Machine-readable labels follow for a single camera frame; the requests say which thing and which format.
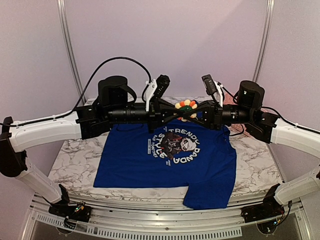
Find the orange yellow flower brooch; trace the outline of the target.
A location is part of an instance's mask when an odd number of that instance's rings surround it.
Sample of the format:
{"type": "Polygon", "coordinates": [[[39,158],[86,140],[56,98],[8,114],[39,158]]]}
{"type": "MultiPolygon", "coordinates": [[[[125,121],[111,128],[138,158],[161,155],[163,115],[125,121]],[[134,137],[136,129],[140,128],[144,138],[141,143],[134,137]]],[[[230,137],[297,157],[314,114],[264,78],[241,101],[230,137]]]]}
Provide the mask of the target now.
{"type": "MultiPolygon", "coordinates": [[[[186,99],[186,100],[182,100],[180,102],[177,102],[174,107],[177,110],[181,110],[183,112],[189,112],[189,111],[196,109],[198,107],[198,104],[195,100],[186,99]]],[[[197,119],[197,113],[193,113],[190,116],[190,118],[197,119]]],[[[177,120],[182,121],[182,122],[190,122],[189,120],[187,120],[183,117],[178,117],[177,120]]]]}

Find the blue printed t-shirt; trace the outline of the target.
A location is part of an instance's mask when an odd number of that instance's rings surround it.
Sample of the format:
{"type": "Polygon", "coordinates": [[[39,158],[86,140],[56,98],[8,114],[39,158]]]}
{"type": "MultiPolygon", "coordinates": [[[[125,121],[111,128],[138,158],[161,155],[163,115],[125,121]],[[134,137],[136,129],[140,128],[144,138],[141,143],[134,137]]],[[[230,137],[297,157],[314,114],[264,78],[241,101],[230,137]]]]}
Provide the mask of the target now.
{"type": "Polygon", "coordinates": [[[187,187],[183,204],[194,210],[228,205],[237,153],[230,130],[173,120],[149,133],[146,124],[117,124],[108,133],[95,188],[187,187]]]}

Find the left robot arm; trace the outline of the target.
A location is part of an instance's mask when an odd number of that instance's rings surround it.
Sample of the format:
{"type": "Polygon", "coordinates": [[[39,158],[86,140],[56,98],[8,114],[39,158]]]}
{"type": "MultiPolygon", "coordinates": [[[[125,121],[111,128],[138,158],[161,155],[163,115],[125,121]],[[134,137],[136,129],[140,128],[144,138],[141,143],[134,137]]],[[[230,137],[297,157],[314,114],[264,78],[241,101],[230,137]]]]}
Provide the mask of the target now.
{"type": "Polygon", "coordinates": [[[28,159],[26,150],[62,140],[91,139],[109,132],[114,124],[146,123],[155,130],[167,123],[174,105],[161,99],[170,84],[167,75],[147,81],[145,101],[137,102],[128,79],[114,75],[98,82],[98,96],[91,105],[76,107],[68,113],[30,121],[6,117],[0,134],[0,172],[16,178],[39,193],[63,216],[74,213],[68,191],[52,182],[28,159]]]}

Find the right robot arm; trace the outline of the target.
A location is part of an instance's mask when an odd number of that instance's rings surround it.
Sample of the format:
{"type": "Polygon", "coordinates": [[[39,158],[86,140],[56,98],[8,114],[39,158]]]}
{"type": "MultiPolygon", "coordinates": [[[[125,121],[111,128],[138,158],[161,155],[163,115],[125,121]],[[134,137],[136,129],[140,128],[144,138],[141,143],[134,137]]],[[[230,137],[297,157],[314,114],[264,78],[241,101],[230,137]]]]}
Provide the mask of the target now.
{"type": "MultiPolygon", "coordinates": [[[[265,90],[257,83],[243,80],[235,94],[234,104],[222,104],[213,98],[184,112],[182,117],[211,130],[218,130],[224,125],[244,124],[246,131],[261,142],[287,146],[319,158],[320,132],[290,123],[276,110],[268,112],[268,108],[263,106],[264,95],[265,90]]],[[[320,168],[316,166],[289,182],[271,187],[258,213],[262,218],[269,218],[278,210],[278,204],[285,205],[319,189],[320,168]]]]}

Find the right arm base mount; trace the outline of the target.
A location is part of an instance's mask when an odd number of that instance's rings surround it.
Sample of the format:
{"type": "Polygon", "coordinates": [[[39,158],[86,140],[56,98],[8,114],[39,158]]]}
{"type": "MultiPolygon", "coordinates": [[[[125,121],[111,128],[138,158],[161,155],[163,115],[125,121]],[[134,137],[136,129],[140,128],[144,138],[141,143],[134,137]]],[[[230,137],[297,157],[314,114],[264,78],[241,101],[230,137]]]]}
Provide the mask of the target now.
{"type": "Polygon", "coordinates": [[[284,207],[275,200],[263,201],[259,204],[241,208],[241,217],[245,223],[276,217],[285,213],[284,207]]]}

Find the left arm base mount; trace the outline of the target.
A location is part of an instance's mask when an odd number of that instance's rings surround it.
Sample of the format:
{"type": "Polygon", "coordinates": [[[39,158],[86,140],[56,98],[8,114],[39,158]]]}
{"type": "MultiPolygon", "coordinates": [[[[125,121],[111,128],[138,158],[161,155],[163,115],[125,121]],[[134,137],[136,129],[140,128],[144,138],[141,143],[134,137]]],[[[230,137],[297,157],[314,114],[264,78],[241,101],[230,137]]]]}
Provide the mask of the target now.
{"type": "Polygon", "coordinates": [[[51,203],[48,212],[52,215],[68,218],[69,220],[80,221],[88,223],[92,207],[86,205],[85,202],[66,202],[61,200],[57,203],[51,203]]]}

